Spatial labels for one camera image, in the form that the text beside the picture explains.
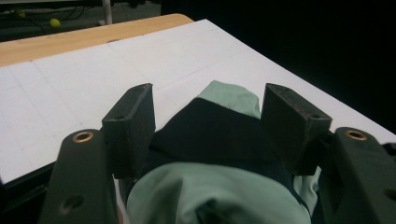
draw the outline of white tabletop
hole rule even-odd
[[[262,104],[266,83],[289,87],[380,143],[396,135],[268,60],[210,21],[0,67],[0,176],[8,182],[56,160],[62,140],[101,120],[131,87],[153,84],[161,129],[212,80],[241,85]]]

